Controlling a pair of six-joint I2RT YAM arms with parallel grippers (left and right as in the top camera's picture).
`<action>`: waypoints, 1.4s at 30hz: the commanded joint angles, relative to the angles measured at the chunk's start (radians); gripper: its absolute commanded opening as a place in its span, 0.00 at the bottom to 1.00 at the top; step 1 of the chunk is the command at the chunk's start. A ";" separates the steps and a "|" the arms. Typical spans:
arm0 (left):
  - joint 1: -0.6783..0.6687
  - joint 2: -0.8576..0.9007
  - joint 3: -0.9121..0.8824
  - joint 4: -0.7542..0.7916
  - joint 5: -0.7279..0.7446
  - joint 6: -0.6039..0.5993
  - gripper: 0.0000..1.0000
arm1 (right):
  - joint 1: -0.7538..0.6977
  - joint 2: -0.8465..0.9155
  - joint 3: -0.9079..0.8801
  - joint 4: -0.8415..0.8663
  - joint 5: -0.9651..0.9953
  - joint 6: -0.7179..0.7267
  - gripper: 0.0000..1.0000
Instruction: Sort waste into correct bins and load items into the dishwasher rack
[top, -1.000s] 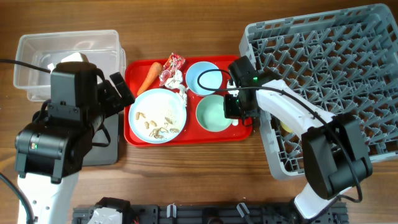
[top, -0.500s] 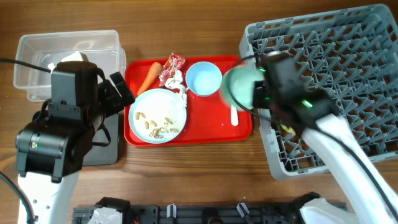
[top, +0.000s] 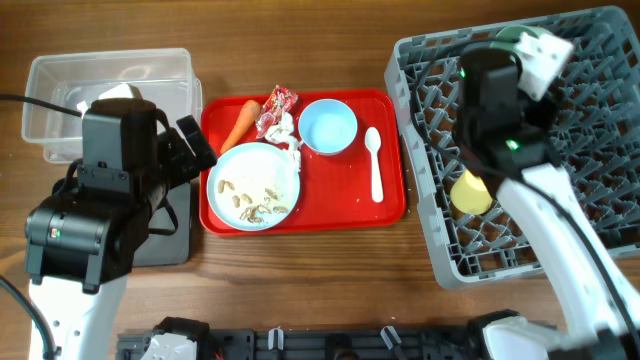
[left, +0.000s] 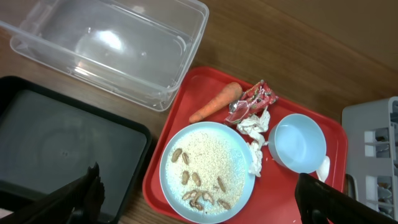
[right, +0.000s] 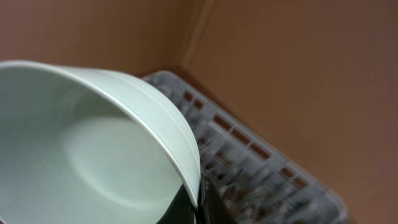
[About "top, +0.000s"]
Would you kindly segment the light blue bowl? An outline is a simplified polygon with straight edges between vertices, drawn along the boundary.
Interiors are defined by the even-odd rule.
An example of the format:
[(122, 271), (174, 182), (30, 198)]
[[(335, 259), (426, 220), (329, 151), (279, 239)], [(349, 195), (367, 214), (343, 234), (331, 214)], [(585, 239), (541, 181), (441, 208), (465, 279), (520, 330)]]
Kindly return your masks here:
[(321, 155), (336, 155), (356, 138), (358, 121), (353, 110), (336, 99), (320, 99), (307, 105), (298, 121), (303, 142)]

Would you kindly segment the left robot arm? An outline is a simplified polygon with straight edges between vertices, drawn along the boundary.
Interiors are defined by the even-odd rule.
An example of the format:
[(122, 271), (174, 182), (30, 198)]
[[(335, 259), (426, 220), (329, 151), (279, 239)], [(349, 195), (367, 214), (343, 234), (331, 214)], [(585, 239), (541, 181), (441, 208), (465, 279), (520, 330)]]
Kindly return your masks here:
[(25, 223), (32, 359), (107, 357), (135, 252), (179, 229), (169, 191), (217, 162), (193, 116), (171, 124), (147, 100), (96, 100), (81, 119), (81, 157)]

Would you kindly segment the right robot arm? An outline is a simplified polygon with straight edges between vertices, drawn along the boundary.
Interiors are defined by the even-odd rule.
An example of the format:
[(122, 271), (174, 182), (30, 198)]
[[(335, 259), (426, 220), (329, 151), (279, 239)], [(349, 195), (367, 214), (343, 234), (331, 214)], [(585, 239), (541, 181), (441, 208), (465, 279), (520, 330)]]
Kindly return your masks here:
[(571, 186), (549, 132), (572, 45), (543, 36), (490, 38), (459, 57), (454, 140), (467, 168), (516, 222), (564, 314), (559, 332), (519, 315), (480, 328), (492, 359), (635, 359), (639, 293), (614, 263)]

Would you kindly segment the mint green bowl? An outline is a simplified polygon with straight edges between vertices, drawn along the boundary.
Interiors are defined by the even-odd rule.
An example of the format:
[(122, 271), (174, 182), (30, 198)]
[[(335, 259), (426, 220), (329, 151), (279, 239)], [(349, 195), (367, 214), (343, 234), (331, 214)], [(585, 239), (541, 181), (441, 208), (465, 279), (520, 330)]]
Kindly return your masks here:
[(538, 38), (541, 34), (550, 34), (550, 31), (545, 28), (535, 26), (507, 26), (497, 33), (497, 38), (502, 39), (502, 42), (491, 42), (489, 47), (505, 51), (512, 51), (515, 47), (515, 44), (507, 43), (507, 40), (515, 40), (516, 42), (518, 42), (522, 33), (526, 33), (531, 37)]

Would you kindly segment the yellow plastic cup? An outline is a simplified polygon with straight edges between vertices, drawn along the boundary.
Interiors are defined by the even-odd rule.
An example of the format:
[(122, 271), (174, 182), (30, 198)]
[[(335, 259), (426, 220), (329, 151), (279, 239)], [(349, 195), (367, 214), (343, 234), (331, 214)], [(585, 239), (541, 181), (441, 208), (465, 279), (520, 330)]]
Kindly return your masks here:
[(481, 215), (487, 212), (493, 203), (483, 180), (465, 170), (450, 190), (450, 198), (456, 209), (471, 214)]

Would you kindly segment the white plastic spoon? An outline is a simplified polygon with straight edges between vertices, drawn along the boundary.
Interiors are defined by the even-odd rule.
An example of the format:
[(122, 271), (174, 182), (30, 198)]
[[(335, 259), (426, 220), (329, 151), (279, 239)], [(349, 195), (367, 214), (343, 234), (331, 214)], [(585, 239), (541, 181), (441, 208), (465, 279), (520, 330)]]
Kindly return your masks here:
[(371, 198), (375, 203), (384, 200), (384, 190), (379, 166), (378, 152), (381, 148), (381, 136), (375, 127), (369, 127), (365, 133), (365, 147), (371, 160)]

